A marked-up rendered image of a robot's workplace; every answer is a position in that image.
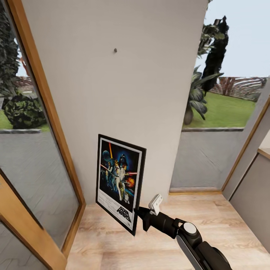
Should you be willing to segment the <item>poster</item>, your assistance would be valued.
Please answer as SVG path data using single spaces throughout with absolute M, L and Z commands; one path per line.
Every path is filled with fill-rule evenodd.
M 136 234 L 146 148 L 98 134 L 96 204 Z

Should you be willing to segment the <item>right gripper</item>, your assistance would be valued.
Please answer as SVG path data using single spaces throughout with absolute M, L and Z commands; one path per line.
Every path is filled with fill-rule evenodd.
M 142 219 L 144 231 L 148 231 L 152 226 L 164 233 L 164 223 L 168 215 L 161 212 L 157 216 L 150 214 L 151 209 L 145 207 L 139 207 L 139 210 L 134 208 L 133 210 Z

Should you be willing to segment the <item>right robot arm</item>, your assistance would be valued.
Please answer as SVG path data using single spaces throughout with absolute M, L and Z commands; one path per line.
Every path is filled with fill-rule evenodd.
M 172 219 L 161 213 L 159 205 L 162 200 L 161 194 L 157 194 L 148 204 L 148 208 L 133 209 L 142 219 L 143 230 L 148 231 L 152 226 L 171 238 L 176 238 L 179 247 L 195 270 L 232 270 L 223 253 L 202 240 L 194 224 L 178 218 Z M 182 227 L 179 227 L 180 222 Z

